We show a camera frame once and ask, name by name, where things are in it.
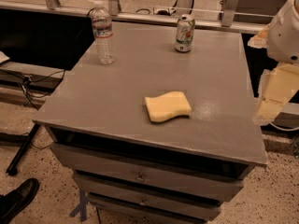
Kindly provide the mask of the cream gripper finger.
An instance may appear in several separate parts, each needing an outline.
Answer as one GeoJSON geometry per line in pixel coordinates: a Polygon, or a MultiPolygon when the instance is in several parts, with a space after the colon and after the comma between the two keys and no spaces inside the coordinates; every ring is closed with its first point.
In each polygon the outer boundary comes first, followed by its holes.
{"type": "Polygon", "coordinates": [[[266,49],[267,48],[267,37],[268,37],[268,26],[265,26],[257,35],[253,36],[248,46],[255,49],[266,49]]]}
{"type": "Polygon", "coordinates": [[[254,121],[274,121],[298,91],[298,64],[278,63],[272,71],[264,69],[258,87],[254,121]]]}

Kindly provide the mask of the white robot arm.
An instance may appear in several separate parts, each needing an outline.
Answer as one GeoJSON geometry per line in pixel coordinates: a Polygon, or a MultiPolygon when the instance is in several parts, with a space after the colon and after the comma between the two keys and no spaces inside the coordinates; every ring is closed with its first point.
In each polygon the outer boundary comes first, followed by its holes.
{"type": "Polygon", "coordinates": [[[266,49],[267,56],[278,62],[272,71],[263,71],[253,116],[257,125],[267,125],[299,91],[299,0],[287,0],[248,46],[266,49]]]}

